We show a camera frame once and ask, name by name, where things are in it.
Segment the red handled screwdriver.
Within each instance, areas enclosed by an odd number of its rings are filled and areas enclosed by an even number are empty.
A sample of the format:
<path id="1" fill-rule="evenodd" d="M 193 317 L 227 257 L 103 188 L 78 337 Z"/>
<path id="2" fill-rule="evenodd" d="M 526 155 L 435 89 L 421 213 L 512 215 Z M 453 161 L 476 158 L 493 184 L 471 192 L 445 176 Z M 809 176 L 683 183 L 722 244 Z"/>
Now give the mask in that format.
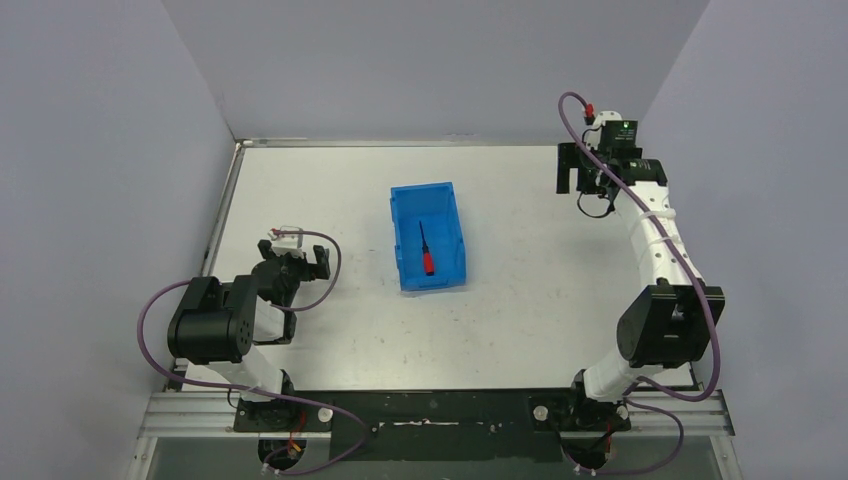
<path id="1" fill-rule="evenodd" d="M 432 257 L 432 254 L 429 249 L 429 245 L 426 240 L 423 223 L 419 222 L 419 232 L 421 236 L 421 250 L 422 250 L 422 265 L 424 269 L 424 273 L 426 276 L 434 276 L 435 275 L 435 264 Z"/>

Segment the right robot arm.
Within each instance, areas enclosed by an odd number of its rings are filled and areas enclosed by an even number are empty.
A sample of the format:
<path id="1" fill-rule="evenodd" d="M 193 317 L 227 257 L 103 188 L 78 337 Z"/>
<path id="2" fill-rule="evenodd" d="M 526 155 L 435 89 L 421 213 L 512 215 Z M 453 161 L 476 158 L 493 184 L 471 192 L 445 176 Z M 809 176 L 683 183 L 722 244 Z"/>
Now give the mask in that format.
<path id="1" fill-rule="evenodd" d="M 637 128 L 603 111 L 578 142 L 558 146 L 557 193 L 607 200 L 605 213 L 627 229 L 643 285 L 618 320 L 615 347 L 576 374 L 559 419 L 564 430 L 625 426 L 619 408 L 627 389 L 701 359 L 710 342 L 702 307 L 718 320 L 725 305 L 723 290 L 705 284 L 686 252 L 668 178 L 658 160 L 643 157 Z"/>

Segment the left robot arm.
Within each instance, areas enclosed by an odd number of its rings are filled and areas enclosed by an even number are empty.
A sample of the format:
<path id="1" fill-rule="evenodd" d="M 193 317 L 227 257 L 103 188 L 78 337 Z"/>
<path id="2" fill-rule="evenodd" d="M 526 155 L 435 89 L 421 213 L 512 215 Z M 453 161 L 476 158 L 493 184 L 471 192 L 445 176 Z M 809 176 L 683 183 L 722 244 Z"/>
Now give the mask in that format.
<path id="1" fill-rule="evenodd" d="M 170 353 L 206 366 L 228 385 L 241 385 L 235 428 L 243 432 L 290 431 L 304 425 L 310 407 L 295 402 L 290 376 L 260 351 L 262 345 L 286 345 L 296 333 L 293 302 L 304 282 L 328 280 L 328 251 L 315 245 L 310 254 L 301 235 L 258 243 L 261 260 L 247 275 L 230 282 L 195 277 L 170 321 Z"/>

